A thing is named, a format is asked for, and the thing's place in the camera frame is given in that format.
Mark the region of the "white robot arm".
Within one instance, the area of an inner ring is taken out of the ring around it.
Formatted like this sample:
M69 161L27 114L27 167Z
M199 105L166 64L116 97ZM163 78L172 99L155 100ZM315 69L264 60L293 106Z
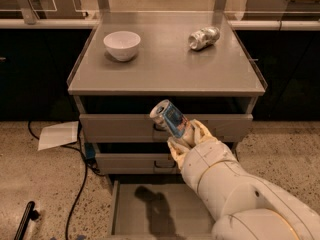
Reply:
M168 146L184 182L214 219L213 240L320 240L320 216L281 187L246 172L227 145L193 120L190 145Z

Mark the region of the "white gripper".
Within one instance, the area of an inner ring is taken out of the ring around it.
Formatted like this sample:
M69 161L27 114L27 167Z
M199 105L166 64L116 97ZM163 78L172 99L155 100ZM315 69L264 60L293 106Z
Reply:
M198 192L198 185L205 172L219 162L236 161L227 145L211 134L208 128L196 119L190 121L194 129L194 148L183 140L169 137L167 144L172 158L181 169L185 183Z

